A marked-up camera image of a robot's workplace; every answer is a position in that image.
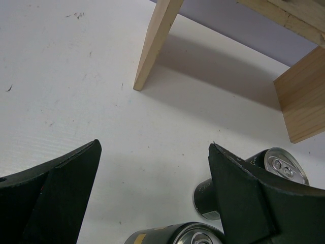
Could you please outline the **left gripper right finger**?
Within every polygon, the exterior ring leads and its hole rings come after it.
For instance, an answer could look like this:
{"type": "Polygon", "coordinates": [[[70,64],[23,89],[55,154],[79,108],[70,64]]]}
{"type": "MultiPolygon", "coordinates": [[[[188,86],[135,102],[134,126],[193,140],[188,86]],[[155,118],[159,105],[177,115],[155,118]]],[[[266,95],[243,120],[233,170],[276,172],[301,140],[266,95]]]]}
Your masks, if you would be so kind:
{"type": "Polygon", "coordinates": [[[254,166],[218,144],[209,167],[227,243],[324,243],[324,190],[254,166]]]}

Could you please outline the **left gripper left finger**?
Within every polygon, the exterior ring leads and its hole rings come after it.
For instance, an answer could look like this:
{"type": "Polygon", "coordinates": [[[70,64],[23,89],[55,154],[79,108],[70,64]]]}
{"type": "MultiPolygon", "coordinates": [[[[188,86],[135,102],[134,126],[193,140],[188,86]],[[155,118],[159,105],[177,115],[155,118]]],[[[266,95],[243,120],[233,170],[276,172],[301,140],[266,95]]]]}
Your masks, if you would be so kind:
{"type": "Polygon", "coordinates": [[[76,243],[101,152],[95,139],[1,177],[1,243],[76,243]]]}

